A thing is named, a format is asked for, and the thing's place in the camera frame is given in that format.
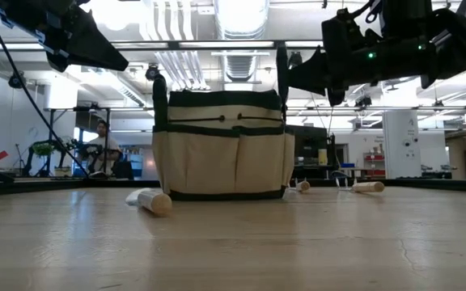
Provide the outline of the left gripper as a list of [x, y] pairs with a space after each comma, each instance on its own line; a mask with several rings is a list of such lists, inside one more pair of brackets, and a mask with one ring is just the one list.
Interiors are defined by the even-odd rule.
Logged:
[[0, 0], [0, 20], [38, 39], [59, 72], [69, 65], [124, 71], [129, 62], [100, 32], [79, 0]]

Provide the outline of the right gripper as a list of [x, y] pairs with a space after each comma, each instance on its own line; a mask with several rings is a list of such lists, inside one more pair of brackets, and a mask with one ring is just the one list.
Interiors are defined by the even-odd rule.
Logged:
[[429, 52], [426, 31], [419, 36], [385, 38], [381, 8], [340, 9], [321, 24], [324, 51], [318, 46], [304, 61], [292, 51], [288, 61], [290, 87], [325, 95], [336, 106], [350, 86], [420, 74]]

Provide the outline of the beige green-trimmed gardening bag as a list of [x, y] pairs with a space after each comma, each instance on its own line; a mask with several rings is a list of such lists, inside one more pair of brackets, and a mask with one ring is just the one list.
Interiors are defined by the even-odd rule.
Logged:
[[294, 170], [286, 123], [288, 56], [277, 46], [270, 91], [168, 91], [155, 76], [152, 150], [163, 192], [174, 200], [280, 199]]

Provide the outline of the wooden handled metal trowel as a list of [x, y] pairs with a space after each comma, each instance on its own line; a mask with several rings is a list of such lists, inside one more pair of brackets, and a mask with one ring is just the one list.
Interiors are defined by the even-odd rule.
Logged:
[[125, 203], [129, 206], [144, 208], [157, 216], [165, 216], [172, 211], [171, 197], [152, 188], [142, 188], [131, 192], [125, 198]]

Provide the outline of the person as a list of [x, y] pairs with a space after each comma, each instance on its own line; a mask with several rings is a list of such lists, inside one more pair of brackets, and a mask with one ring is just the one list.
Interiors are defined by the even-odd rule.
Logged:
[[121, 158], [121, 150], [108, 133], [105, 121], [99, 121], [96, 133], [97, 137], [87, 147], [87, 170], [92, 176], [112, 175], [115, 163]]

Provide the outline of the background robot arms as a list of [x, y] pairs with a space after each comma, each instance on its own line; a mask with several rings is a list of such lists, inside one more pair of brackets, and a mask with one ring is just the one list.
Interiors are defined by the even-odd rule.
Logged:
[[53, 141], [55, 150], [61, 154], [59, 166], [61, 167], [64, 162], [65, 156], [71, 151], [77, 151], [83, 158], [88, 158], [89, 156], [97, 157], [104, 152], [104, 147], [98, 144], [83, 143], [75, 139], [70, 139], [67, 141]]

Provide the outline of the red background shelf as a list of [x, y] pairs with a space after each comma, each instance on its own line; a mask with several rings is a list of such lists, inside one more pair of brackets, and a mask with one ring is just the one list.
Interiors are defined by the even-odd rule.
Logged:
[[367, 152], [363, 154], [363, 169], [365, 176], [371, 178], [384, 178], [385, 172], [385, 157], [380, 151]]

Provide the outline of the background green plant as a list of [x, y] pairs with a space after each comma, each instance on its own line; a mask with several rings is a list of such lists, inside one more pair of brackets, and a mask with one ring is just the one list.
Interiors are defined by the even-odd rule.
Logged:
[[51, 141], [36, 142], [32, 145], [34, 154], [40, 157], [47, 157], [55, 150], [55, 146]]

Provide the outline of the white pillar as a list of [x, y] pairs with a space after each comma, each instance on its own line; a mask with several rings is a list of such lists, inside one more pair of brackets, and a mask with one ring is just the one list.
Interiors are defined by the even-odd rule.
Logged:
[[417, 112], [385, 111], [383, 134], [386, 178], [422, 177]]

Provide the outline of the black background stand frame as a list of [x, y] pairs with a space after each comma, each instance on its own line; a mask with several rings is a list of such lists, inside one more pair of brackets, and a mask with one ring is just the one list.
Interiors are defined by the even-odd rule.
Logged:
[[[48, 129], [49, 129], [49, 139], [48, 141], [67, 141], [63, 138], [60, 138], [56, 132], [53, 129], [55, 120], [54, 120], [54, 115], [56, 112], [60, 112], [62, 114], [66, 112], [86, 112], [86, 113], [91, 113], [91, 112], [97, 112], [97, 111], [106, 111], [107, 112], [107, 118], [110, 117], [110, 108], [100, 108], [100, 107], [95, 107], [95, 106], [90, 106], [90, 107], [74, 107], [74, 108], [46, 108], [45, 111], [50, 112], [50, 118], [49, 122], [46, 124]], [[82, 171], [84, 176], [86, 178], [90, 178], [91, 175], [89, 174], [87, 170], [87, 158], [83, 158], [77, 151], [71, 150], [68, 154], [73, 160], [73, 162], [78, 166], [78, 168]]]

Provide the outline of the black aluminium table frame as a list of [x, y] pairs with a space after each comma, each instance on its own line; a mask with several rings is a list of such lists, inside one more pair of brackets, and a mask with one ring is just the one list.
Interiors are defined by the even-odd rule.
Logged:
[[[386, 188], [425, 188], [466, 192], [466, 180], [455, 179], [378, 179]], [[0, 195], [25, 192], [45, 192], [76, 188], [159, 188], [157, 180], [103, 180], [103, 179], [65, 179], [51, 180], [25, 179], [14, 183], [0, 182]]]

